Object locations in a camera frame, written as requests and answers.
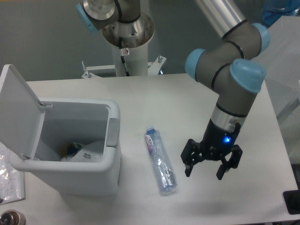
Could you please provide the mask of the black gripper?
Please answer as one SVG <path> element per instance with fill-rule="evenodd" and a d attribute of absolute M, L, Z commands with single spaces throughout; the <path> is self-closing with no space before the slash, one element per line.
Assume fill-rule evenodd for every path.
<path fill-rule="evenodd" d="M 190 177 L 194 165 L 204 160 L 221 160 L 222 164 L 216 173 L 218 180 L 222 180 L 224 174 L 231 168 L 236 169 L 243 153 L 240 146 L 234 144 L 240 129 L 240 123 L 236 123 L 234 130 L 230 132 L 218 127 L 212 120 L 209 120 L 203 140 L 198 143 L 193 139 L 189 139 L 180 155 L 185 165 L 185 175 Z M 227 161 L 225 156 L 229 153 L 232 154 Z"/>

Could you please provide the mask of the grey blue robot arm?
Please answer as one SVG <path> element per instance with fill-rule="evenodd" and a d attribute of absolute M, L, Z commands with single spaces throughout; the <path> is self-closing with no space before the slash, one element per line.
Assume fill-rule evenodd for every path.
<path fill-rule="evenodd" d="M 196 49 L 186 59 L 185 71 L 218 94 L 203 140 L 188 140 L 181 159 L 190 176 L 204 160 L 221 161 L 217 178 L 237 168 L 242 156 L 235 144 L 241 127 L 261 90 L 266 72 L 252 59 L 270 43 L 259 23 L 249 23 L 231 0 L 199 0 L 202 10 L 222 39 L 212 51 Z M 154 34 L 152 20 L 141 12 L 138 0 L 84 0 L 76 6 L 90 32 L 102 31 L 112 46 L 117 76 L 148 74 L 148 43 Z"/>

